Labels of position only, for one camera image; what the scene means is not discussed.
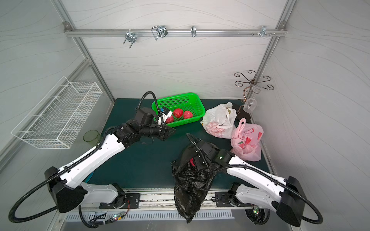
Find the red apple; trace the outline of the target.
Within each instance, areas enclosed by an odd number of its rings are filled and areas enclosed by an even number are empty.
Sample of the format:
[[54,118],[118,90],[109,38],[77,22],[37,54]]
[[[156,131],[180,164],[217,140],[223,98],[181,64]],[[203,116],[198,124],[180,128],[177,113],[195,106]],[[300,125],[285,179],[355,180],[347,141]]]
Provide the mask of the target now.
[[170,116],[170,117],[168,117],[167,119],[166,119],[166,124],[169,124],[169,123],[173,123],[174,122],[174,118],[173,118],[173,116]]
[[177,108],[173,111],[173,116],[176,118],[181,118],[184,114],[184,111],[180,108]]
[[191,158],[189,162],[190,162],[191,166],[196,167],[194,158]]
[[184,111],[183,117],[184,119],[190,119],[193,117],[193,113],[191,111]]

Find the black plastic bag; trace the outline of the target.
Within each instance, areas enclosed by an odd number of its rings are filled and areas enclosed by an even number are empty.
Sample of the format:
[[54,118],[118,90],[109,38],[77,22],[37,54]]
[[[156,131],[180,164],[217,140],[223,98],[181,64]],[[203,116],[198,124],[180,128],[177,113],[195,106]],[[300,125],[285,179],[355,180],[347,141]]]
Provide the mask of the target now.
[[197,170],[191,166],[189,161],[195,156],[195,147],[189,144],[182,150],[178,159],[172,162],[175,206],[187,223],[190,223],[200,210],[216,176],[210,169]]

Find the white printed plastic bag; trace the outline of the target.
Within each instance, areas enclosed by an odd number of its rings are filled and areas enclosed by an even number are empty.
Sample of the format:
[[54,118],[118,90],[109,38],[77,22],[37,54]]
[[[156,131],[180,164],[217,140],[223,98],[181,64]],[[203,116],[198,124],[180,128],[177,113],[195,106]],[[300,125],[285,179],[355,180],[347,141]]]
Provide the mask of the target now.
[[233,104],[228,102],[207,110],[200,123],[208,134],[217,138],[231,139],[236,129],[234,124],[236,117],[237,112]]

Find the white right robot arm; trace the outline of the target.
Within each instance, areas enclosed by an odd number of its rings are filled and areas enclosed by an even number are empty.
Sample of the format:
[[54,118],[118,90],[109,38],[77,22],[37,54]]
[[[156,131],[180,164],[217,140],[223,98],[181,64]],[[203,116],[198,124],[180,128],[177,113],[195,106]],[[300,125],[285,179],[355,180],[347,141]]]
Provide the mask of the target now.
[[323,223],[322,214],[306,198],[296,178],[285,179],[269,174],[201,139],[196,139],[192,144],[200,157],[199,166],[214,173],[224,172],[255,186],[255,189],[242,184],[237,186],[237,202],[274,211],[281,220],[295,227],[299,227],[302,221],[316,225]]

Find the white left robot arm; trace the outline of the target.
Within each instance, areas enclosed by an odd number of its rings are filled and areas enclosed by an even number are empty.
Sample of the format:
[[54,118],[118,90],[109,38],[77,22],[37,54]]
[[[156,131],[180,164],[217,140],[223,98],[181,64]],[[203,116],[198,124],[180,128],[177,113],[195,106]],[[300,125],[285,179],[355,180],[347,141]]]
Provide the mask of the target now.
[[[119,126],[108,128],[94,148],[61,168],[47,169],[45,181],[32,188],[13,205],[8,215],[9,221],[12,223],[27,222],[55,210],[67,213],[84,203],[122,206],[125,193],[117,184],[89,186],[84,183],[84,179],[111,157],[139,142],[142,137],[156,137],[164,141],[172,136],[175,129],[165,123],[171,116],[172,111],[166,107],[157,111],[146,107],[138,108],[133,119]],[[16,217],[15,214],[20,205],[43,186],[48,187],[55,207],[29,217]]]

